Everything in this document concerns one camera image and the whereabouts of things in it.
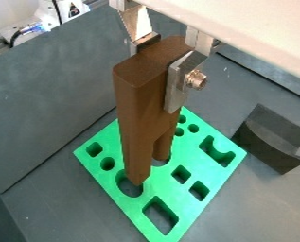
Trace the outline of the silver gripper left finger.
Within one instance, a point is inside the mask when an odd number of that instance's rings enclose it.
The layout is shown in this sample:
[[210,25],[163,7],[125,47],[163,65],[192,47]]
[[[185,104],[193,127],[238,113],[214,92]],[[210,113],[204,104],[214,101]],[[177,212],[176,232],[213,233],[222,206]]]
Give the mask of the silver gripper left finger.
[[129,53],[135,55],[161,40],[161,35],[153,31],[147,8],[137,5],[119,12],[130,38]]

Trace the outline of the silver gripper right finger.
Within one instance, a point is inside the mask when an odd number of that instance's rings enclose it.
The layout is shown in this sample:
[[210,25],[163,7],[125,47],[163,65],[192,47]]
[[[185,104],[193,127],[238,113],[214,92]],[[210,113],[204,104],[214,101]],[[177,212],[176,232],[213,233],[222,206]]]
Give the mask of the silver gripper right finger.
[[163,104],[168,113],[173,113],[184,106],[190,89],[201,90],[204,88],[208,76],[200,70],[200,66],[217,50],[220,41],[188,26],[185,44],[193,50],[184,54],[169,66]]

